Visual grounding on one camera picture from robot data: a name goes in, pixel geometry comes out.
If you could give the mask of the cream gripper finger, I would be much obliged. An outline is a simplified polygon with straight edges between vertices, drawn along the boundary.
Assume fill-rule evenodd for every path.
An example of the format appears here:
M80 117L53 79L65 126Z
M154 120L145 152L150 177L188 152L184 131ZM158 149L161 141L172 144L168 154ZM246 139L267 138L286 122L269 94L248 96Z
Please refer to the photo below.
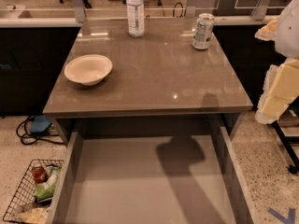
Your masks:
M275 41L277 38L277 23L278 18L274 18L268 22L265 26L260 28L254 35L255 38L263 41Z
M280 66L270 65L263 83L255 118L261 124L279 120L299 96L299 61L287 59Z

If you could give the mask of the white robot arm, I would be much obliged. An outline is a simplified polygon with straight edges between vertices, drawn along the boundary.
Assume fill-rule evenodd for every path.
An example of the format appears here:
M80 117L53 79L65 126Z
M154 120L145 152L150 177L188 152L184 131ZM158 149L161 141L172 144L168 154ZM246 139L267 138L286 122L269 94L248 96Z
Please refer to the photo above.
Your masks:
M256 120L271 124L299 97L299 0L291 0L279 17L259 29L255 37L274 41L275 51L286 58L280 65L270 65L257 105Z

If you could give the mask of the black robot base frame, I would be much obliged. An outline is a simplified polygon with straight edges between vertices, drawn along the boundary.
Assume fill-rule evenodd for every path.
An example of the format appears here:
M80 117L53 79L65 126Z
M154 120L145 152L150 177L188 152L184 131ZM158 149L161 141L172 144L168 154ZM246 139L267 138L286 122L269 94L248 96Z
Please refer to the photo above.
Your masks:
M296 175L299 172L299 158L292 148L292 144L299 144L299 111L297 107L289 108L278 121L272 124L282 145L286 149L292 164L288 171Z

